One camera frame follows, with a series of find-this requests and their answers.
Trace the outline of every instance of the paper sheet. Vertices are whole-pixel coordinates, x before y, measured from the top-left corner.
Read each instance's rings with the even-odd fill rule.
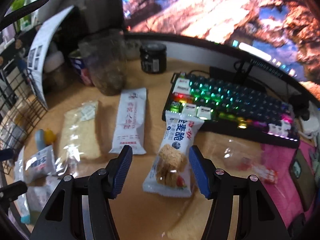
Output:
[[[32,76],[34,82],[31,84],[33,93],[40,99],[43,105],[48,109],[48,105],[44,98],[42,87],[42,71],[44,60],[47,55],[48,47],[57,28],[65,17],[73,9],[73,5],[52,16],[45,21],[38,33],[36,34],[29,54],[28,54],[28,74]]]

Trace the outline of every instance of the monitor bezel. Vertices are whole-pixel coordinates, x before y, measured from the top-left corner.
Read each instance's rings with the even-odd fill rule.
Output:
[[[121,8],[123,12],[123,2],[121,0]],[[152,40],[152,41],[167,41],[167,42],[175,42],[181,43],[185,45],[196,46],[199,48],[204,48],[216,52],[220,52],[222,54],[226,54],[231,57],[236,57],[241,60],[245,60],[248,63],[254,64],[254,66],[259,67],[260,69],[269,72],[270,74],[274,75],[275,77],[281,79],[282,81],[286,82],[288,85],[292,86],[302,95],[306,96],[312,103],[314,103],[320,109],[320,101],[303,85],[299,83],[295,78],[289,76],[287,73],[283,72],[282,70],[278,69],[277,67],[273,66],[271,63],[256,57],[255,55],[250,54],[249,52],[234,48],[227,44],[220,44],[215,43],[212,41],[182,36],[177,34],[171,33],[155,33],[155,32],[148,32],[148,33],[135,33],[129,32],[127,30],[127,26],[125,24],[124,14],[122,13],[123,18],[123,31],[124,36],[126,39],[131,40]]]

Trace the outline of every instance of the blueberry illustration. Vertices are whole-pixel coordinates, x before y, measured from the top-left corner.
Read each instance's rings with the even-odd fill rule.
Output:
[[[172,143],[172,147],[176,148],[178,150],[180,148],[180,143],[179,142],[174,142],[174,143]]]

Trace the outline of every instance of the mechanical keyboard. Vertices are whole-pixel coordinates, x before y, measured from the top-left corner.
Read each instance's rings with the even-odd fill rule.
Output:
[[[200,75],[175,73],[165,111],[205,120],[201,130],[289,148],[299,147],[292,106],[266,93]]]

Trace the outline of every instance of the black jar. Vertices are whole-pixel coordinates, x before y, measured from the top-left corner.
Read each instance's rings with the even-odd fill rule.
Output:
[[[147,43],[140,47],[141,68],[149,74],[160,74],[167,69],[167,46]]]

